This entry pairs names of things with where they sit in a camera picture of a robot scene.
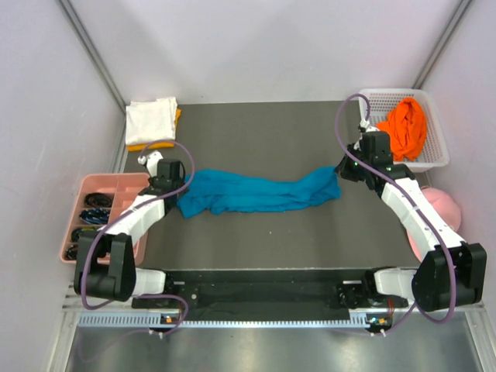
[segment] white laundry basket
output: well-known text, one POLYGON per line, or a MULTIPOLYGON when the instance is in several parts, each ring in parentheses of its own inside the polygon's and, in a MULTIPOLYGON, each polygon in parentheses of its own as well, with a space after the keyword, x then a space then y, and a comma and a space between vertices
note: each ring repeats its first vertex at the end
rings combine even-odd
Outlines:
MULTIPOLYGON (((424 91, 417 89, 363 89, 360 92, 370 100, 370 124, 376 126, 387 120, 388 113, 407 97, 413 97, 424 110, 427 117, 427 138, 422 152, 415 161, 402 161, 415 173, 425 172, 433 167, 444 167, 450 161, 446 148, 443 131, 431 97, 424 91)), ((367 113, 367 105, 360 99, 360 115, 367 113)))

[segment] crumpled blue fabric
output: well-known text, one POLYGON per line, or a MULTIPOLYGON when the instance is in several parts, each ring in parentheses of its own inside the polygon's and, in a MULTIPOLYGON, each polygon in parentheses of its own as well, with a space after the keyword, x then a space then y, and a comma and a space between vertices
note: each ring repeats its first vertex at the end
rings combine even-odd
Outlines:
POLYGON ((341 196, 334 167, 322 167, 300 181, 276 182, 205 169, 196 172, 178 201, 186 219, 209 209, 222 212, 284 212, 321 205, 341 196))

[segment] gray floor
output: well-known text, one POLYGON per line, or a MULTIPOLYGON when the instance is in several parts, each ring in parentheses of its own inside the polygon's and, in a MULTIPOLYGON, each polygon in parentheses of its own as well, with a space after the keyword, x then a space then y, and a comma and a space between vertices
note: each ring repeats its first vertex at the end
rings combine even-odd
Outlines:
MULTIPOLYGON (((177 140, 197 169, 293 181, 337 165, 334 115, 340 102, 182 105, 177 140)), ((356 140, 358 104, 343 115, 356 140)), ((187 158, 176 148, 165 157, 187 158)), ((143 171, 130 153, 126 172, 143 171)), ((185 220, 177 210, 150 229, 143 267, 275 268, 418 266, 393 212, 365 184, 339 180, 340 200, 284 213, 209 212, 185 220)))
POLYGON ((126 332, 77 329, 83 357, 100 356, 82 363, 73 346, 66 371, 482 371, 463 313, 441 326, 416 313, 386 338, 363 330, 181 329, 163 341, 132 335, 106 350, 126 332))

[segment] folded yellow cloth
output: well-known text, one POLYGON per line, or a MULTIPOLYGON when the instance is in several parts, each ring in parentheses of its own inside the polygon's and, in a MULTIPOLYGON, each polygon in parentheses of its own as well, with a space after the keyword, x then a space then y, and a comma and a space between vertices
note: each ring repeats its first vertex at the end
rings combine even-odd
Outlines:
MULTIPOLYGON (((178 108, 176 110, 176 119, 174 120, 174 124, 177 128, 177 122, 179 121, 179 116, 181 116, 181 110, 178 108)), ((146 146, 146 143, 143 143, 141 145, 128 145, 126 146, 127 150, 128 151, 141 151, 142 149, 144 149, 146 146)), ((162 143, 155 143, 154 145, 148 147, 150 150, 154 150, 154 149, 163 149, 163 148, 167 148, 167 147, 174 147, 174 144, 173 143, 168 143, 168 142, 162 142, 162 143)))

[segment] pink round object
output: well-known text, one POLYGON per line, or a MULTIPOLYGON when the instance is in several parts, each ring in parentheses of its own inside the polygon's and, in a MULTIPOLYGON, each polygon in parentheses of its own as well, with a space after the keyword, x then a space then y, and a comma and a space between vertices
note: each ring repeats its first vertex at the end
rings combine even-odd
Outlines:
MULTIPOLYGON (((458 204, 444 191, 438 190, 437 188, 426 187, 422 189, 422 193, 432 207, 436 210, 438 215, 443 219, 443 221, 454 231, 458 231, 460 224, 462 223, 462 212, 458 204)), ((412 236, 409 232, 408 241, 410 246, 412 246, 412 251, 419 261, 422 262, 420 257, 419 248, 413 241, 412 236)))

